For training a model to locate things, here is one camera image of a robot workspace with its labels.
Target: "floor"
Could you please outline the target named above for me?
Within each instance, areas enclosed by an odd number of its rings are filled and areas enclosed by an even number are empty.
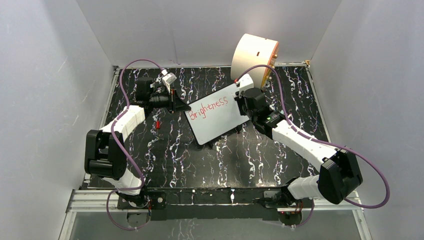
[[[304,66],[276,67],[281,78],[284,104],[295,124],[321,140],[327,140],[313,90]],[[181,99],[190,103],[211,92],[232,84],[229,67],[170,68],[177,76],[173,83]],[[135,91],[137,77],[159,75],[157,68],[127,69],[124,88],[129,95]],[[267,102],[281,110],[276,77],[266,86]],[[106,123],[125,106],[118,84],[107,113]],[[156,129],[156,121],[161,122]],[[258,133],[250,122],[241,133],[223,135],[212,147],[199,147],[182,113],[170,114],[165,109],[154,110],[126,140],[126,148],[145,175],[148,187],[155,188],[216,188],[275,187],[293,177],[307,177],[317,172],[302,157],[284,144]],[[89,188],[112,186],[92,176]]]
[[[112,213],[127,225],[126,213]],[[313,217],[292,231],[276,221],[261,219],[181,219],[152,221],[137,231],[114,226],[105,212],[78,212],[71,240],[360,240],[355,218],[350,210],[314,211]]]

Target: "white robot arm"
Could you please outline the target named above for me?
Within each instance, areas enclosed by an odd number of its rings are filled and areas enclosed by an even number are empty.
[[[236,85],[240,89],[235,98],[240,114],[247,115],[258,132],[288,146],[320,172],[316,176],[291,179],[282,187],[281,194],[269,199],[269,202],[280,201],[284,205],[291,205],[304,198],[325,198],[339,204],[363,182],[353,153],[311,141],[314,136],[297,127],[294,130],[284,114],[270,109],[265,94],[259,88],[253,88],[248,74],[241,77]]]
[[[161,84],[157,91],[155,81],[150,77],[141,77],[137,80],[135,100],[128,111],[120,118],[116,117],[100,130],[90,130],[86,136],[84,169],[88,174],[101,177],[118,189],[118,194],[135,205],[144,202],[140,196],[141,189],[120,190],[139,187],[142,181],[134,176],[127,168],[127,157],[119,148],[111,134],[114,122],[114,131],[120,143],[124,145],[127,137],[133,130],[149,116],[155,108],[166,108],[170,113],[189,111],[190,107],[180,100],[170,84],[177,79],[173,73],[162,72]]]

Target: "purple cable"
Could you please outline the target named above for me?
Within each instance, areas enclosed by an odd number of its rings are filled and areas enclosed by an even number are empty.
[[[306,223],[309,221],[309,219],[312,217],[312,213],[314,212],[314,208],[315,208],[315,202],[314,202],[314,200],[312,199],[312,206],[310,207],[309,215],[307,216],[307,218],[305,219],[305,221],[304,221],[304,222],[302,222],[302,223],[300,223],[300,224],[296,225],[296,227],[301,227],[301,226],[303,226],[304,224],[306,224]]]
[[[268,68],[270,69],[276,76],[277,78],[277,83],[278,83],[278,88],[279,88],[279,92],[280,92],[280,98],[281,98],[281,107],[282,107],[282,111],[284,113],[285,116],[285,120],[287,121],[288,125],[291,126],[291,129],[293,129],[294,131],[297,132],[297,134],[299,134],[300,136],[306,138],[306,139],[310,139],[311,137],[303,134],[302,132],[297,131],[297,127],[290,121],[289,116],[287,114],[286,111],[286,107],[284,106],[284,97],[283,97],[283,88],[281,87],[281,82],[280,82],[280,77],[277,73],[277,71],[265,64],[261,64],[261,65],[256,65],[256,66],[252,66],[249,69],[247,69],[246,71],[244,71],[237,79],[240,79],[241,77],[243,77],[243,75],[245,75],[246,73],[248,73],[250,70],[255,69],[255,68],[260,68],[260,67],[264,67],[264,68]],[[381,208],[382,206],[386,205],[386,203],[389,201],[390,198],[390,188],[389,188],[389,183],[387,182],[386,177],[384,176],[384,174],[381,172],[381,170],[375,166],[370,160],[368,160],[366,157],[364,157],[362,154],[360,154],[359,152],[352,150],[348,147],[345,147],[343,145],[340,144],[335,144],[335,143],[331,143],[331,142],[327,142],[327,141],[322,141],[322,140],[318,140],[316,138],[312,138],[310,139],[311,141],[315,142],[315,143],[319,143],[319,144],[324,144],[324,145],[328,145],[328,146],[332,146],[338,149],[343,149],[346,150],[348,152],[351,152],[353,154],[355,154],[356,156],[360,157],[361,159],[363,159],[367,164],[369,164],[376,172],[377,174],[381,177],[381,179],[383,180],[384,186],[385,186],[385,197],[384,200],[382,202],[380,202],[379,204],[376,205],[364,205],[364,204],[360,204],[354,201],[351,201],[347,198],[345,198],[344,200],[348,203],[351,203],[355,206],[358,206],[360,208],[364,208],[364,209],[377,209],[377,208]]]
[[[152,60],[149,60],[149,59],[138,59],[138,60],[134,60],[134,61],[132,61],[132,62],[128,63],[126,66],[124,66],[124,67],[123,67],[123,69],[122,69],[122,70],[121,70],[121,72],[120,72],[120,75],[119,75],[119,86],[120,86],[120,89],[122,90],[123,96],[124,96],[125,101],[126,101],[126,109],[125,109],[123,112],[121,112],[121,113],[118,115],[118,117],[117,117],[117,118],[113,121],[112,126],[110,127],[110,131],[111,131],[111,133],[112,133],[112,137],[113,137],[113,139],[116,141],[116,143],[117,143],[117,145],[119,146],[119,148],[122,150],[122,152],[125,154],[126,158],[129,160],[129,162],[130,162],[130,163],[134,166],[135,170],[137,171],[138,176],[139,176],[139,178],[140,178],[140,180],[141,180],[141,184],[140,184],[140,186],[137,186],[137,187],[127,187],[127,188],[121,188],[121,189],[119,189],[119,191],[138,190],[138,189],[141,189],[141,188],[145,185],[145,177],[144,177],[144,175],[143,175],[142,171],[140,170],[139,166],[138,166],[138,165],[137,165],[137,163],[134,161],[134,159],[131,157],[131,155],[127,152],[127,150],[125,149],[125,147],[121,144],[121,142],[119,141],[119,139],[118,139],[118,137],[117,137],[117,135],[115,134],[115,131],[114,131],[114,129],[115,129],[115,125],[116,125],[117,121],[118,121],[119,119],[121,119],[121,118],[125,115],[125,113],[127,113],[127,112],[128,112],[128,109],[129,109],[129,107],[130,107],[130,100],[128,99],[127,93],[125,92],[124,86],[123,86],[123,84],[122,84],[122,78],[123,78],[123,76],[124,76],[124,71],[128,68],[128,66],[129,66],[129,65],[131,65],[131,64],[133,64],[133,63],[135,63],[135,62],[139,62],[139,61],[147,61],[147,62],[151,62],[151,63],[155,64],[155,65],[156,65],[156,66],[160,69],[160,71],[162,71],[162,70],[163,70],[163,68],[162,68],[161,66],[159,66],[156,62],[154,62],[154,61],[152,61]],[[116,222],[116,221],[112,218],[112,215],[111,215],[111,213],[109,212],[109,200],[110,200],[110,198],[111,198],[112,193],[116,193],[116,192],[118,192],[118,189],[112,190],[112,191],[109,193],[109,195],[107,196],[107,199],[106,199],[106,212],[107,212],[107,216],[109,217],[110,221],[111,221],[111,222],[112,222],[115,226],[117,226],[118,228],[123,229],[123,230],[133,231],[133,230],[140,229],[140,228],[144,227],[147,223],[149,223],[149,222],[146,222],[146,223],[142,224],[141,226],[134,227],[134,228],[124,227],[124,226],[119,225],[119,224],[118,224],[118,223],[117,223],[117,222]]]

